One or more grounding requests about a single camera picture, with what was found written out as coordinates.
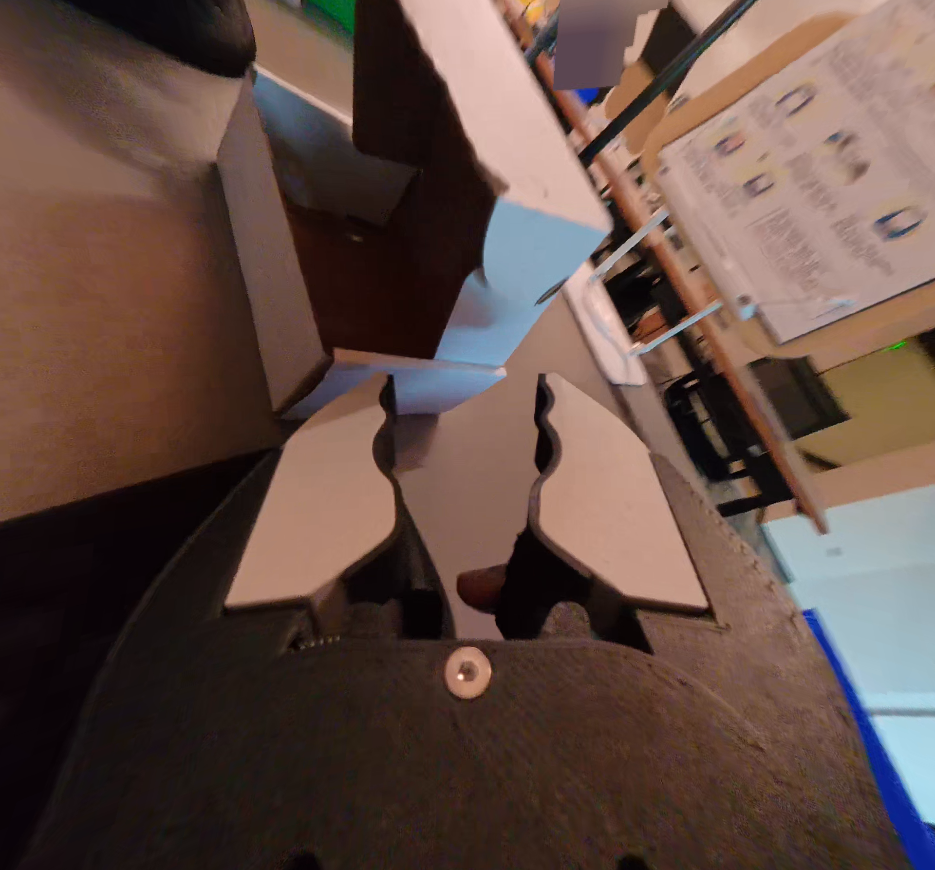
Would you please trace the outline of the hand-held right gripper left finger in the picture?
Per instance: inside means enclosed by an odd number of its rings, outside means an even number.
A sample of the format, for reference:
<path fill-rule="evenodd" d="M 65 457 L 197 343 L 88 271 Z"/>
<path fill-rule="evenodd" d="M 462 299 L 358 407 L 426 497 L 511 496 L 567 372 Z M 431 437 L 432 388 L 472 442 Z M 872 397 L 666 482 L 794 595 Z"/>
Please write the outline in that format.
<path fill-rule="evenodd" d="M 374 455 L 388 384 L 376 373 L 312 415 L 284 445 L 224 609 L 308 610 L 338 632 L 349 610 L 342 577 L 387 545 L 393 481 Z"/>

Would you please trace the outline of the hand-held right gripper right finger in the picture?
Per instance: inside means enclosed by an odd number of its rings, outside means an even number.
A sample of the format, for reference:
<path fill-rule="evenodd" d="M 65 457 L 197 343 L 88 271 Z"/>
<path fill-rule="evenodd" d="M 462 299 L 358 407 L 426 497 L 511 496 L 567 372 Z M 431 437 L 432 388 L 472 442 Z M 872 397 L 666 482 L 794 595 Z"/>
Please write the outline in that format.
<path fill-rule="evenodd" d="M 638 608 L 710 602 L 649 448 L 621 418 L 557 373 L 540 374 L 539 476 L 528 522 L 545 548 Z"/>

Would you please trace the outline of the white cardboard box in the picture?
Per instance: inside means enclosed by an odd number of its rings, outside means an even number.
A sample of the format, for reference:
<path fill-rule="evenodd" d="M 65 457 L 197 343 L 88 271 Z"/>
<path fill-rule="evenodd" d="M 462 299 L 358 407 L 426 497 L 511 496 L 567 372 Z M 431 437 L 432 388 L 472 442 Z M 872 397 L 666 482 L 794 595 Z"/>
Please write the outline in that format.
<path fill-rule="evenodd" d="M 217 156 L 275 414 L 485 392 L 611 228 L 493 0 L 356 0 L 350 120 L 256 67 Z"/>

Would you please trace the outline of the person's right hand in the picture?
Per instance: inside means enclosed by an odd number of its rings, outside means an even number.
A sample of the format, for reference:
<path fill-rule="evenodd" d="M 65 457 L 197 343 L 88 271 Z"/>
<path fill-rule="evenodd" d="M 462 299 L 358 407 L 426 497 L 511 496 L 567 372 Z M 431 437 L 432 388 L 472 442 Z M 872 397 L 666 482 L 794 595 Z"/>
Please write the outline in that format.
<path fill-rule="evenodd" d="M 494 615 L 506 581 L 506 572 L 506 564 L 461 572 L 455 585 L 457 595 L 469 608 Z"/>

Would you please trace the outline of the wooden-edged background table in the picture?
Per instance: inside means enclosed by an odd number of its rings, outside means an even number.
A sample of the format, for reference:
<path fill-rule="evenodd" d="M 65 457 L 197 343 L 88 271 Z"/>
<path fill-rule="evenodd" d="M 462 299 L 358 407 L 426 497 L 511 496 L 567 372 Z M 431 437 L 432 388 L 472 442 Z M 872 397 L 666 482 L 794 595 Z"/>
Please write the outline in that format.
<path fill-rule="evenodd" d="M 524 22 L 523 15 L 517 11 L 516 4 L 512 0 L 494 0 L 494 3 L 497 11 L 508 23 L 521 53 L 530 51 L 534 37 Z M 555 90 L 554 69 L 544 53 L 539 54 L 529 67 L 550 106 L 561 114 L 562 120 L 570 126 L 572 142 L 580 141 L 583 148 L 584 143 L 595 138 L 583 104 L 578 102 L 578 98 L 572 92 Z M 635 233 L 652 216 L 648 201 L 644 197 L 649 188 L 637 186 L 624 163 L 615 155 L 600 153 L 593 165 L 597 166 L 594 172 L 591 168 L 586 169 L 594 175 L 592 182 L 597 179 L 605 184 L 605 193 L 613 201 L 626 225 L 631 228 L 632 234 Z M 665 281 L 662 287 L 663 305 L 657 310 L 667 326 L 680 321 L 674 321 L 673 315 L 677 310 L 681 309 L 692 315 L 703 309 L 703 303 L 700 303 L 695 292 L 687 284 L 682 268 L 677 262 L 678 257 L 664 238 L 661 225 L 636 247 L 642 260 L 657 269 Z M 735 364 L 728 353 L 709 338 L 710 332 L 700 329 L 700 324 L 701 322 L 672 340 L 679 344 L 686 361 L 692 365 L 697 385 L 707 387 L 706 392 L 710 389 L 709 377 L 713 374 L 722 377 L 722 382 L 727 388 L 720 396 L 715 393 L 715 401 L 728 398 L 733 401 L 726 409 L 716 407 L 715 410 L 707 407 L 705 403 L 706 411 L 718 432 L 721 428 L 729 428 L 726 421 L 728 416 L 739 417 L 742 434 L 745 432 L 742 439 L 743 457 L 740 458 L 745 473 L 742 472 L 742 476 L 734 479 L 747 478 L 758 490 L 753 497 L 730 501 L 717 509 L 727 518 L 750 511 L 765 510 L 775 503 L 789 501 L 793 504 L 794 513 L 809 518 L 819 534 L 827 534 L 828 525 L 822 498 L 803 457 L 778 420 L 775 409 L 747 367 Z"/>

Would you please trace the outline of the white metal rod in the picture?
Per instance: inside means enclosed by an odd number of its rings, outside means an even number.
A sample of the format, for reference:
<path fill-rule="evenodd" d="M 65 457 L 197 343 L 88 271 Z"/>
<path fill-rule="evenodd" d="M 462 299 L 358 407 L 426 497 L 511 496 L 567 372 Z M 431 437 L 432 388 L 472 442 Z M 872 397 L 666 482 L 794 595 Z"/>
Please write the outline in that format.
<path fill-rule="evenodd" d="M 606 256 L 596 265 L 591 274 L 592 280 L 600 280 L 605 277 L 607 272 L 628 252 L 639 245 L 652 231 L 658 228 L 670 215 L 667 208 L 660 208 L 649 219 L 649 221 L 627 238 L 621 245 Z"/>
<path fill-rule="evenodd" d="M 667 341 L 680 336 L 684 331 L 694 327 L 708 316 L 719 312 L 722 307 L 722 302 L 714 301 L 705 306 L 700 311 L 695 312 L 695 314 L 684 317 L 677 324 L 666 327 L 662 330 L 658 329 L 657 331 L 654 331 L 654 337 L 652 337 L 650 340 L 635 340 L 628 350 L 627 355 L 630 358 L 638 358 L 655 351 Z"/>

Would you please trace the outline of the printed instruction poster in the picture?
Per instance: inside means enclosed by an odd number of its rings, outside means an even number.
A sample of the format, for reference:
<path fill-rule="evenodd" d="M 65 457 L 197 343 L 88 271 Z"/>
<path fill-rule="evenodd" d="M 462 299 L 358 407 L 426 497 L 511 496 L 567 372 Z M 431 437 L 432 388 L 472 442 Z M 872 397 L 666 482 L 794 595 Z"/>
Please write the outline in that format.
<path fill-rule="evenodd" d="M 803 350 L 933 321 L 934 0 L 802 22 L 643 151 L 734 319 Z"/>

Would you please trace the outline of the black stand pole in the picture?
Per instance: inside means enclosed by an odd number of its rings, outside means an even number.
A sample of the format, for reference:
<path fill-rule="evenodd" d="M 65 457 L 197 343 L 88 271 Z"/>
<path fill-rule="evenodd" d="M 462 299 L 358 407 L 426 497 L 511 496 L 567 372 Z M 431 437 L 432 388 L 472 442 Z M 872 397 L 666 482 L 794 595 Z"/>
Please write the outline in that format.
<path fill-rule="evenodd" d="M 735 0 L 724 9 L 710 26 L 699 33 L 651 82 L 630 101 L 625 108 L 603 128 L 594 139 L 587 142 L 579 152 L 579 161 L 589 168 L 597 156 L 623 130 L 640 116 L 662 93 L 668 92 L 684 81 L 695 61 L 721 36 L 729 31 L 742 16 L 759 0 Z"/>

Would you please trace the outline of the instruction sheet on board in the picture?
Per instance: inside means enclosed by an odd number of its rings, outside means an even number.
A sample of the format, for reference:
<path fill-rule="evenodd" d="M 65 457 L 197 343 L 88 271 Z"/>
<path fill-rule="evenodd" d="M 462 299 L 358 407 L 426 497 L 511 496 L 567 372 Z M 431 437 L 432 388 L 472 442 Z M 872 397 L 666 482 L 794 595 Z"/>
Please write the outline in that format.
<path fill-rule="evenodd" d="M 658 193 L 663 194 L 661 151 L 665 146 L 717 116 L 861 16 L 837 2 L 808 16 L 792 0 L 763 3 L 766 13 L 750 11 L 699 58 L 684 81 L 688 101 L 670 110 L 651 131 L 640 162 Z M 777 344 L 758 321 L 742 322 L 728 308 L 706 318 L 699 327 L 707 329 L 713 343 L 736 364 L 759 358 L 812 357 L 833 368 L 933 330 L 933 290 L 933 283 L 923 284 L 785 344 Z"/>

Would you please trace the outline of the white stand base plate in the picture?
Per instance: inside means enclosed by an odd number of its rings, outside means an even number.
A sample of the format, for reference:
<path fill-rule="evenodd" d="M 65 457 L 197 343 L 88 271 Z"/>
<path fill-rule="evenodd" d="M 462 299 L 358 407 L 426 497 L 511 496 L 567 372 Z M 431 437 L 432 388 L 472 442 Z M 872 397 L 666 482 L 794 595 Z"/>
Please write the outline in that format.
<path fill-rule="evenodd" d="M 616 386 L 643 386 L 647 373 L 590 260 L 566 280 L 562 293 L 580 334 L 605 380 Z"/>

